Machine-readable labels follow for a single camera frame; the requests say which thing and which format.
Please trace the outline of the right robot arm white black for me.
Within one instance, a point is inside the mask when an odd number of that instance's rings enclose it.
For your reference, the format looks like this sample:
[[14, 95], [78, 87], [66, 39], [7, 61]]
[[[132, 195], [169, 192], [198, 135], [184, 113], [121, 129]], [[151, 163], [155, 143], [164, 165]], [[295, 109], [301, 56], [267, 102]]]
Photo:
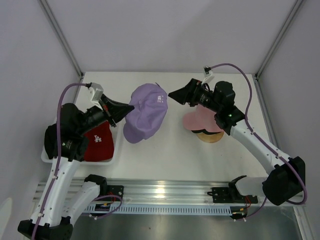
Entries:
[[263, 196], [279, 206], [290, 203], [291, 198], [303, 193], [300, 204], [306, 202], [305, 162], [298, 156], [290, 157], [255, 132], [248, 117], [235, 106], [236, 93], [231, 83], [219, 81], [213, 90], [209, 90], [200, 80], [191, 79], [185, 87], [170, 92], [168, 96], [181, 105], [201, 105], [214, 111], [216, 124], [241, 143], [267, 173], [267, 177], [241, 176], [231, 181], [234, 186], [227, 193], [230, 200], [239, 202], [248, 195]]

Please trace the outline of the pink baseball cap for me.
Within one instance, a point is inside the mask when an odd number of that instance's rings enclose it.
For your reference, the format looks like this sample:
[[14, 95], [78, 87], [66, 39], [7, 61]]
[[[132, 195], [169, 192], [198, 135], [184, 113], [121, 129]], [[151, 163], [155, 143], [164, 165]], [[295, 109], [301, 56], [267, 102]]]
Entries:
[[189, 131], [206, 129], [208, 132], [222, 132], [216, 123], [215, 115], [215, 111], [198, 104], [194, 111], [183, 116], [182, 125]]

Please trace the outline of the lavender baseball cap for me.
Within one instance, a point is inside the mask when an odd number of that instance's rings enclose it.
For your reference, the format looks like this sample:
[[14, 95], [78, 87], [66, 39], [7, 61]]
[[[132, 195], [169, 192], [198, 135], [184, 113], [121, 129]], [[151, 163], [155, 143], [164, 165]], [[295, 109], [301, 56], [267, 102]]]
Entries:
[[168, 95], [157, 83], [145, 83], [131, 94], [134, 109], [125, 117], [124, 138], [131, 144], [151, 138], [160, 129], [168, 110]]

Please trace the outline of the dark green baseball cap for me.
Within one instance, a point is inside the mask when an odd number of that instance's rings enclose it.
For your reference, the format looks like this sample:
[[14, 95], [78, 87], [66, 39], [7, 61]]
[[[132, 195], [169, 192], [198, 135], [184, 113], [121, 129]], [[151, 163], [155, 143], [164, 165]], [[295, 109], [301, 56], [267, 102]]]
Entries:
[[205, 134], [205, 135], [208, 135], [208, 136], [217, 135], [217, 134], [220, 134], [220, 133], [221, 133], [221, 131], [218, 131], [218, 132], [210, 132], [210, 131], [207, 131], [206, 129], [191, 130], [191, 132], [194, 133], [194, 134]]

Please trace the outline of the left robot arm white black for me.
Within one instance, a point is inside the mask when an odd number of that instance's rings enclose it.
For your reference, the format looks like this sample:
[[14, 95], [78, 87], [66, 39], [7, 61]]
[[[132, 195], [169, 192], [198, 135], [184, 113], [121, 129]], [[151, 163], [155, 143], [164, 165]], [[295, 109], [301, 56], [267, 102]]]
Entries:
[[19, 223], [19, 233], [30, 240], [71, 238], [76, 221], [88, 205], [105, 199], [108, 194], [107, 179], [90, 174], [80, 190], [66, 201], [70, 184], [89, 145], [85, 134], [104, 123], [116, 127], [133, 110], [134, 106], [113, 101], [104, 94], [98, 105], [86, 112], [73, 103], [58, 106], [56, 123], [46, 129], [44, 137], [44, 150], [52, 161], [49, 178], [30, 219]]

